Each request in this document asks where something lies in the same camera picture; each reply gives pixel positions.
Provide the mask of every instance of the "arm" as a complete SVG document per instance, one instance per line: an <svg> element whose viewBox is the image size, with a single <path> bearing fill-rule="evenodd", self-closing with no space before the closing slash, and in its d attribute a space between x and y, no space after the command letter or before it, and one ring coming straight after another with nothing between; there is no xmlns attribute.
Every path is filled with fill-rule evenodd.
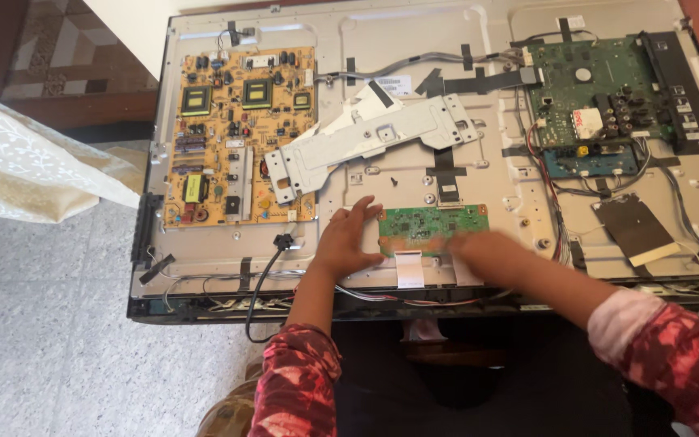
<svg viewBox="0 0 699 437"><path fill-rule="evenodd" d="M351 212L338 210L325 228L285 326L263 353L255 415L248 435L335 435L333 383L339 378L339 352L331 340L336 282L382 263L380 253L363 253L363 223L382 210L360 199Z"/></svg>
<svg viewBox="0 0 699 437"><path fill-rule="evenodd" d="M546 303L589 334L601 360L654 390L699 434L699 317L528 252L499 233L451 241L478 278Z"/></svg>

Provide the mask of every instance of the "granite floor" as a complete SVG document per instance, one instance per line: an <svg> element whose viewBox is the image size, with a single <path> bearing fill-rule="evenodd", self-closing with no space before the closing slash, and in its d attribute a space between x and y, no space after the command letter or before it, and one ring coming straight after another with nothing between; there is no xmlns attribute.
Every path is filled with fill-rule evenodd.
<svg viewBox="0 0 699 437"><path fill-rule="evenodd" d="M194 435L260 354L242 325L126 318L135 219L104 200L58 225L0 218L0 435Z"/></svg>

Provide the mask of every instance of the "white paper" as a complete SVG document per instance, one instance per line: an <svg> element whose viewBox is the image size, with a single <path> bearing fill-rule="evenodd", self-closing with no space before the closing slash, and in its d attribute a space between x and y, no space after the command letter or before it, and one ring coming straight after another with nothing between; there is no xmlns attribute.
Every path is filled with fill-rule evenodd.
<svg viewBox="0 0 699 437"><path fill-rule="evenodd" d="M366 83L371 82L371 79L364 79ZM385 91L393 95L412 95L412 76L403 74L399 76L380 76L374 78L374 81L379 84Z"/></svg>
<svg viewBox="0 0 699 437"><path fill-rule="evenodd" d="M587 24L584 23L584 17L581 15L571 15L571 16L561 16L555 19L557 22L557 28L560 29L560 18L567 18L568 19L568 28L571 30L574 29L584 29L587 27Z"/></svg>
<svg viewBox="0 0 699 437"><path fill-rule="evenodd" d="M399 289L421 289L425 286L422 252L396 252L395 271L398 273Z"/></svg>

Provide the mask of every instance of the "green circuit board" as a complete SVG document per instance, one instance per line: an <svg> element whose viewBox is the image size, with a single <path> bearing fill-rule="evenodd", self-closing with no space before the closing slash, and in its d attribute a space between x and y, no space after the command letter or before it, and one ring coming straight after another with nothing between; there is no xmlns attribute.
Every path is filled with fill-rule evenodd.
<svg viewBox="0 0 699 437"><path fill-rule="evenodd" d="M628 144L635 131L649 132L650 138L668 137L669 128L661 126L656 117L660 99L655 86L657 79L644 47L638 45L635 36L527 48L534 66L540 68L544 77L543 84L528 88L534 119L546 120L546 126L538 129L539 144L543 147L595 143L595 139L578 137L573 117L575 110L598 107L596 95L599 94L611 99L610 106L601 110L606 128L616 124L616 132L601 136L601 144ZM646 102L631 103L637 98Z"/></svg>
<svg viewBox="0 0 699 437"><path fill-rule="evenodd" d="M395 252L401 250L421 250L424 257L432 257L441 251L437 237L449 238L457 231L489 229L487 207L483 204L451 209L384 209L378 221L380 252L388 257L394 257Z"/></svg>

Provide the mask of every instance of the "hand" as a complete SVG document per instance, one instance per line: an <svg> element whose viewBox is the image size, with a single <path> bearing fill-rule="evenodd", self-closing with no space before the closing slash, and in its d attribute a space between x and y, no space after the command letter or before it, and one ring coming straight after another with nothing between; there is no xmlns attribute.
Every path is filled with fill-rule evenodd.
<svg viewBox="0 0 699 437"><path fill-rule="evenodd" d="M365 196L355 203L351 212L341 208L333 215L320 237L315 260L309 265L310 271L325 272L338 281L384 261L385 256L381 253L360 250L363 223L382 210L381 204L369 207L373 201L374 196Z"/></svg>
<svg viewBox="0 0 699 437"><path fill-rule="evenodd" d="M475 277L508 289L519 287L530 266L544 261L497 232L455 234L447 246Z"/></svg>

